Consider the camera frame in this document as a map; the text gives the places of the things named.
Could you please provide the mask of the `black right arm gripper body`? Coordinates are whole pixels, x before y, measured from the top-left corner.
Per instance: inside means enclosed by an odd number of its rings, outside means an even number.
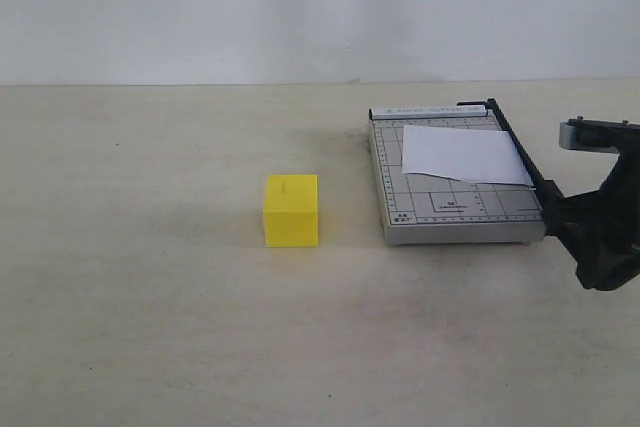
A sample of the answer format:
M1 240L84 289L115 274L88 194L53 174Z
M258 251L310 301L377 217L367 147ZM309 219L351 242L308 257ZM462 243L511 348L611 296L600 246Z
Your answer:
M544 205L548 233L576 261L587 290L613 291L639 275L639 153L623 151L600 188Z

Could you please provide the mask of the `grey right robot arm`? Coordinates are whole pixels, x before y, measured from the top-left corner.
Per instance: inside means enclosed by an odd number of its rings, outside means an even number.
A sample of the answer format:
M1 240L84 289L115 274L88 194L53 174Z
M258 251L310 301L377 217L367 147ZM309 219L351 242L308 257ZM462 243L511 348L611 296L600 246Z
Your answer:
M542 215L577 262L583 288L613 291L639 275L639 126L570 119L560 126L566 150L616 153L600 187L570 197L551 192Z

